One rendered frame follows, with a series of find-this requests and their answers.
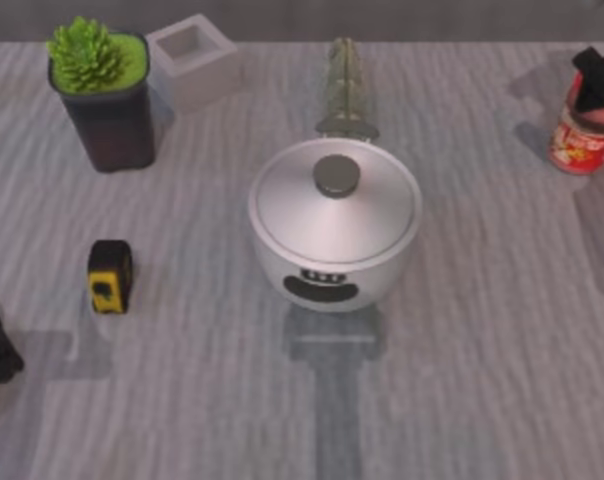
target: red jar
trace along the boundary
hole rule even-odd
[[[549,154],[560,170],[589,175],[604,165],[604,108],[578,113],[575,101],[581,86],[582,74],[578,73],[562,108]]]

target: gray knob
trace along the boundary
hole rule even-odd
[[[349,196],[360,181],[360,167],[344,155],[329,155],[320,159],[313,168],[315,185],[330,198]]]

